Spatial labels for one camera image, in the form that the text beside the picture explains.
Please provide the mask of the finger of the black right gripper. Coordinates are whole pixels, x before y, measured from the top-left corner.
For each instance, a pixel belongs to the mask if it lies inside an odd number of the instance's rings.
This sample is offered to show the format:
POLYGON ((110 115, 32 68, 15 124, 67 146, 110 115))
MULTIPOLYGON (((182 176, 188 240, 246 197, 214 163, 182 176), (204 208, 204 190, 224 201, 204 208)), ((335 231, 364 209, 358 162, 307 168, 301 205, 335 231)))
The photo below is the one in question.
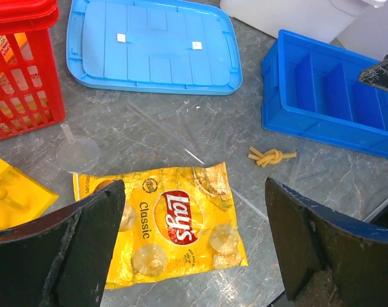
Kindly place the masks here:
POLYGON ((363 70, 358 81, 388 92, 388 55, 383 61, 363 70))

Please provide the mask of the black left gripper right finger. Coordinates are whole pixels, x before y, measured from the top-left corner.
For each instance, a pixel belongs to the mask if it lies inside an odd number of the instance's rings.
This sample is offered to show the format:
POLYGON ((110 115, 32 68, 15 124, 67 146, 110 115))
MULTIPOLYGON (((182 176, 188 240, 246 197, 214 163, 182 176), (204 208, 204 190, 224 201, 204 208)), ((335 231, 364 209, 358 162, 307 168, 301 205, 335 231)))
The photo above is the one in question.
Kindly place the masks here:
POLYGON ((265 181, 286 297, 295 306, 388 306, 388 228, 265 181))

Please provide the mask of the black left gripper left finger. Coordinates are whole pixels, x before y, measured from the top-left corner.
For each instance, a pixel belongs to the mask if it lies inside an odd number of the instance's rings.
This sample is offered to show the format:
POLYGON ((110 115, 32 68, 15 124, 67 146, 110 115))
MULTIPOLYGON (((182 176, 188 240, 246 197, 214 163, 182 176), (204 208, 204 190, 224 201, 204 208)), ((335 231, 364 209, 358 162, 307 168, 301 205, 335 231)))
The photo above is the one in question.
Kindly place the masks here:
POLYGON ((124 205, 116 180, 0 231, 0 306, 100 306, 124 205))

